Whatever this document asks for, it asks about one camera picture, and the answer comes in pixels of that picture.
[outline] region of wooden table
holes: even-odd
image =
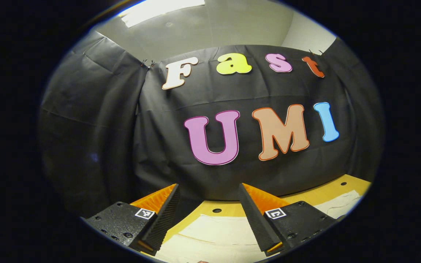
[[[329,183],[319,187],[312,188],[300,193],[281,197],[289,203],[305,201],[310,205],[319,205],[330,201],[342,194],[355,190],[360,196],[363,196],[370,186],[370,182],[355,178],[350,175],[343,175]],[[220,213],[214,213],[214,209],[221,209]],[[245,217],[245,213],[240,202],[217,202],[203,201],[192,213],[185,217],[181,222],[169,229],[163,243],[170,240],[187,226],[198,219],[201,214],[213,217]]]

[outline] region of wall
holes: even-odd
[[[295,11],[293,19],[281,46],[304,51],[311,50],[321,55],[334,42],[336,36],[305,15]]]
[[[225,45],[274,45],[285,39],[293,9],[262,0],[206,0],[131,28],[115,17],[95,28],[147,64],[182,53]]]

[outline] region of black fabric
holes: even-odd
[[[381,161],[386,136],[379,91],[365,66],[339,38],[324,52],[324,56],[345,84],[356,118],[355,146],[348,174],[372,182]]]
[[[253,68],[246,74],[221,75],[217,58],[241,53]],[[290,73],[277,73],[265,60],[268,53],[279,53],[292,65]],[[302,58],[309,56],[325,74],[313,74]],[[168,63],[197,57],[191,74],[177,88],[162,90]],[[238,200],[238,185],[247,183],[281,196],[297,193],[331,181],[347,172],[354,145],[354,115],[346,98],[348,80],[341,80],[324,56],[285,47],[236,45],[197,50],[161,61],[149,70],[139,98],[134,131],[134,173],[147,193],[170,182],[182,186],[186,197],[210,200]],[[328,102],[334,124],[340,133],[324,142],[324,128],[314,104]],[[285,120],[292,104],[304,107],[304,123],[310,146],[299,152],[288,151],[260,161],[261,130],[252,112],[271,107]],[[239,153],[234,161],[210,166],[193,156],[189,134],[183,123],[188,118],[206,116],[209,150],[224,149],[222,127],[214,117],[225,110],[237,110]]]
[[[43,97],[39,136],[48,178],[69,211],[90,217],[139,195],[132,129],[147,68],[97,32],[60,62]]]
[[[221,75],[217,58],[241,53],[250,73]],[[287,58],[293,70],[277,73],[268,53]],[[309,56],[326,75],[315,76]],[[168,63],[197,57],[184,85],[162,90]],[[341,40],[323,55],[263,45],[208,48],[157,63],[147,70],[123,48],[91,32],[63,58],[40,111],[40,142],[48,178],[69,211],[84,217],[110,204],[130,202],[173,183],[182,188],[175,222],[202,200],[237,200],[247,183],[281,196],[351,173],[371,181],[382,151],[382,110],[366,70]],[[314,104],[328,102],[340,136],[324,142]],[[292,104],[304,107],[310,146],[260,161],[261,130],[252,111],[271,107],[285,120]],[[206,116],[209,150],[224,147],[214,119],[237,110],[239,154],[231,163],[205,165],[194,158],[186,119]]]

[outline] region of cutout letter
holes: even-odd
[[[316,76],[318,76],[319,78],[324,78],[324,73],[318,70],[318,68],[316,67],[318,64],[315,61],[311,60],[310,57],[304,57],[302,58],[302,60],[308,64],[311,71],[313,71],[313,73]]]
[[[321,116],[321,121],[323,122],[323,141],[330,142],[339,138],[339,132],[335,129],[331,111],[329,110],[331,105],[329,105],[329,103],[316,103],[313,108],[319,113],[319,116]]]
[[[191,65],[198,62],[196,57],[186,58],[177,62],[170,63],[165,67],[168,69],[167,82],[162,85],[162,89],[176,88],[184,84],[184,80],[180,79],[181,74],[188,77],[191,73]]]
[[[208,165],[223,165],[233,161],[238,155],[238,134],[236,121],[239,118],[236,110],[227,110],[217,113],[215,120],[222,124],[224,130],[225,148],[220,153],[209,151],[205,127],[209,119],[198,116],[187,119],[184,126],[189,131],[189,143],[194,157],[201,163]]]
[[[217,58],[218,62],[221,62],[217,65],[217,72],[222,75],[238,73],[248,73],[251,71],[252,67],[248,65],[246,57],[239,53],[228,53],[221,55]]]
[[[285,57],[281,54],[267,54],[266,60],[270,63],[270,68],[275,72],[292,71],[292,65],[285,61]]]
[[[259,108],[253,111],[253,118],[259,121],[261,127],[262,153],[259,154],[259,160],[271,160],[277,157],[279,151],[274,148],[274,140],[284,154],[289,150],[292,137],[290,150],[298,152],[308,148],[310,142],[306,138],[303,111],[302,105],[291,105],[287,110],[285,124],[272,108]]]

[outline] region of purple letter u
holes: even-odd
[[[239,112],[227,110],[217,113],[215,120],[222,124],[224,130],[225,148],[220,153],[209,151],[205,127],[209,119],[205,116],[197,116],[187,119],[184,126],[189,131],[189,142],[194,157],[201,163],[208,165],[223,165],[233,161],[238,154],[238,135],[236,121]]]

